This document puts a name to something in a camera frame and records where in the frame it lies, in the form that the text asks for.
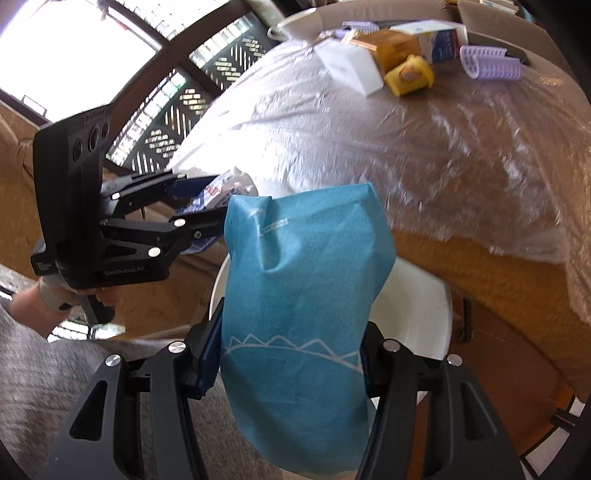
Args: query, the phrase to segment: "brown floor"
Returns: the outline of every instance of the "brown floor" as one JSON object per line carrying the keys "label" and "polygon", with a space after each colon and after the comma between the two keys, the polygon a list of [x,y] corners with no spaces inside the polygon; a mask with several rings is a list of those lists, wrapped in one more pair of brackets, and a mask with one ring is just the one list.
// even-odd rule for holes
{"label": "brown floor", "polygon": [[[461,301],[454,298],[454,310]],[[457,314],[450,352],[458,353],[486,391],[516,451],[524,453],[551,428],[557,408],[567,408],[573,390],[539,351],[480,305],[473,305],[474,336],[462,343]],[[426,401],[417,407],[413,457],[407,480],[420,479],[427,431]]]}

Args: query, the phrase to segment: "gray fabric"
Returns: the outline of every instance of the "gray fabric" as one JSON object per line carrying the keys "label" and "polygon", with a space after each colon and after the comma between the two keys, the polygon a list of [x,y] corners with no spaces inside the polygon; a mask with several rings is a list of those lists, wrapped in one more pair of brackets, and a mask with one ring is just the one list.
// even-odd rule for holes
{"label": "gray fabric", "polygon": [[[48,343],[0,307],[0,439],[31,479],[38,477],[57,432],[103,359],[149,356],[166,342]],[[147,480],[157,478],[150,411],[142,396],[142,449]],[[238,430],[221,379],[191,414],[210,480],[280,480]]]}

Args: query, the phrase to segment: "person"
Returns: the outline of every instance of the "person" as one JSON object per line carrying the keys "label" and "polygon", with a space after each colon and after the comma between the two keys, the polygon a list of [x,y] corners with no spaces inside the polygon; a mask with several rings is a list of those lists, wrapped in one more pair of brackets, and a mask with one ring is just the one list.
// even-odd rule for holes
{"label": "person", "polygon": [[[121,301],[120,287],[85,292],[107,306]],[[0,302],[0,440],[21,469],[35,479],[78,396],[105,358],[151,356],[163,340],[59,340],[47,336],[68,315],[74,292],[43,280]],[[244,439],[222,380],[200,401],[189,400],[200,453],[210,480],[281,480]],[[149,398],[141,394],[140,422],[146,480],[157,479]],[[0,471],[5,471],[0,464]]]}

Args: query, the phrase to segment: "white cup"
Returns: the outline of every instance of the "white cup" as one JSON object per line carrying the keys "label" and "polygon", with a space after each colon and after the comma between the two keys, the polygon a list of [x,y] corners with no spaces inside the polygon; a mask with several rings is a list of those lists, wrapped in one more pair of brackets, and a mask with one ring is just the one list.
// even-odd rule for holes
{"label": "white cup", "polygon": [[322,17],[315,8],[309,8],[287,17],[276,27],[271,27],[267,37],[272,40],[303,40],[313,42],[322,32]]}

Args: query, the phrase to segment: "metal bolt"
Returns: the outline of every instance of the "metal bolt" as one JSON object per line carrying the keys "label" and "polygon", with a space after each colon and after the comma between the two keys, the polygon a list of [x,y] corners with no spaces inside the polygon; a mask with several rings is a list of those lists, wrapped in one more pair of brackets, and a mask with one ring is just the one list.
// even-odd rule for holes
{"label": "metal bolt", "polygon": [[169,346],[168,346],[168,351],[170,353],[181,353],[184,352],[184,350],[187,348],[187,345],[185,345],[184,342],[172,342]]}
{"label": "metal bolt", "polygon": [[121,356],[120,355],[109,355],[105,359],[105,365],[107,367],[114,367],[115,365],[119,365],[121,363]]}
{"label": "metal bolt", "polygon": [[382,345],[388,352],[398,352],[400,350],[400,344],[391,338],[384,340]]}
{"label": "metal bolt", "polygon": [[447,363],[453,365],[454,367],[459,367],[463,363],[463,361],[464,360],[462,360],[462,357],[456,353],[450,353],[447,356]]}

